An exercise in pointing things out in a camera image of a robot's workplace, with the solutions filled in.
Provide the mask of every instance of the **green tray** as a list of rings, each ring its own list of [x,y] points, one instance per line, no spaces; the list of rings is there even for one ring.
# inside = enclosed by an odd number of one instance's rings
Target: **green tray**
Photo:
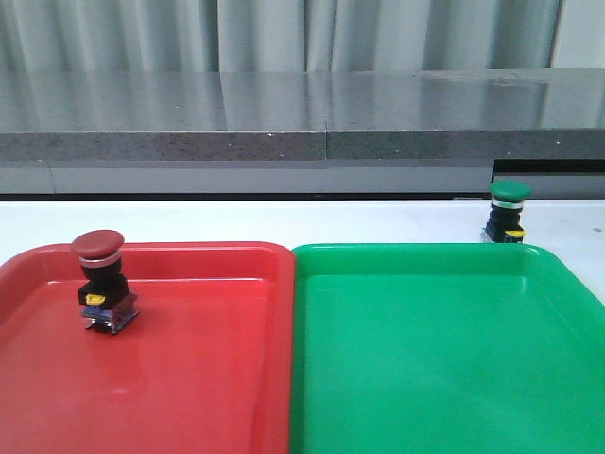
[[[519,244],[297,256],[292,453],[605,453],[605,308]]]

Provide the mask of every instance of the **gray countertop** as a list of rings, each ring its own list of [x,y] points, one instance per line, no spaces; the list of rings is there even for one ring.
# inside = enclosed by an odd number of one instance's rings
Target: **gray countertop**
[[[24,168],[48,170],[43,187],[56,191],[53,169],[132,163],[600,160],[604,99],[599,69],[0,72],[0,191],[34,191],[16,189]]]

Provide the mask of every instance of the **curtain fold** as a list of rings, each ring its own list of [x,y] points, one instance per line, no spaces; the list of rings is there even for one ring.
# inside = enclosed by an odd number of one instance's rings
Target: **curtain fold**
[[[602,0],[0,0],[0,69],[605,66]]]

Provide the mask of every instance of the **red button cap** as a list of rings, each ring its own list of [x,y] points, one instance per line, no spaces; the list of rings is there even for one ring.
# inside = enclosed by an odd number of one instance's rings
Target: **red button cap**
[[[124,244],[124,237],[115,230],[94,230],[80,235],[72,242],[72,252],[94,260],[111,255]]]

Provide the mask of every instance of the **green button cap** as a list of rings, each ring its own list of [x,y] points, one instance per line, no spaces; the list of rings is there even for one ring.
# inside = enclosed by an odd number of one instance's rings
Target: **green button cap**
[[[523,201],[531,195],[531,188],[518,182],[497,182],[490,184],[490,192],[499,201]]]

